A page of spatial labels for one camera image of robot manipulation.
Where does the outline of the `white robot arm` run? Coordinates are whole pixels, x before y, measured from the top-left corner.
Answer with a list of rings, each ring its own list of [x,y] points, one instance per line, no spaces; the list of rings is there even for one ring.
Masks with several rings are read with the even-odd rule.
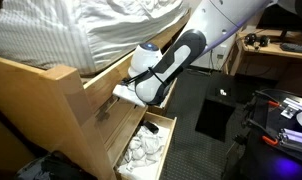
[[[252,16],[274,4],[302,18],[302,0],[202,0],[176,42],[122,96],[138,105],[160,103],[167,86],[194,60],[236,33]]]

